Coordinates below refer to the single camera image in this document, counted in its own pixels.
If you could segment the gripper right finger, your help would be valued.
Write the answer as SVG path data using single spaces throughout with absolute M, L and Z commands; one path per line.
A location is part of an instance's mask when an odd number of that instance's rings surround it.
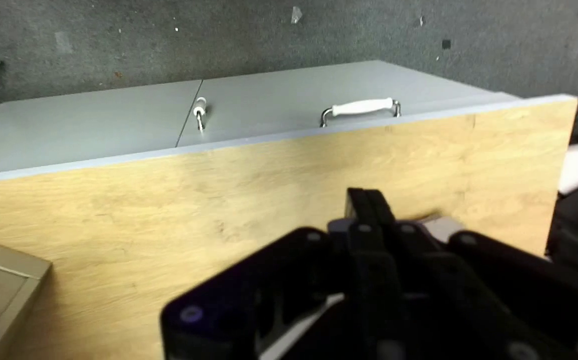
M 578 269 L 470 230 L 441 243 L 369 192 L 408 309 L 455 360 L 578 360 Z

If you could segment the wood and grey file cabinet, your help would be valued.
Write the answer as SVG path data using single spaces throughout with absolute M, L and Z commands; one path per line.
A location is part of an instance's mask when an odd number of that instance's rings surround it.
M 0 172 L 0 245 L 53 264 L 8 360 L 161 360 L 167 301 L 340 217 L 348 187 L 542 255 L 578 98 L 516 97 Z

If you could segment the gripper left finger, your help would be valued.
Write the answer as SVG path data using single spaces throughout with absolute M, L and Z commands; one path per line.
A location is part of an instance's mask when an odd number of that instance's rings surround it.
M 259 360 L 292 326 L 334 314 L 311 344 L 335 360 L 405 360 L 403 291 L 387 246 L 396 219 L 377 189 L 351 187 L 344 217 L 300 227 L 171 300 L 164 360 Z

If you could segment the grey drawer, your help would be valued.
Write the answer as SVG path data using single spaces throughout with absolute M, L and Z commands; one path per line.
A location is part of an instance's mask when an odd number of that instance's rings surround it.
M 328 114 L 328 127 L 394 117 L 392 102 L 401 116 L 414 116 L 517 100 L 378 60 L 203 80 L 199 96 L 206 100 L 204 129 L 189 114 L 179 147 L 314 132 L 325 110 L 359 101 L 370 102 L 372 111 Z
M 0 173 L 173 148 L 201 80 L 0 104 Z

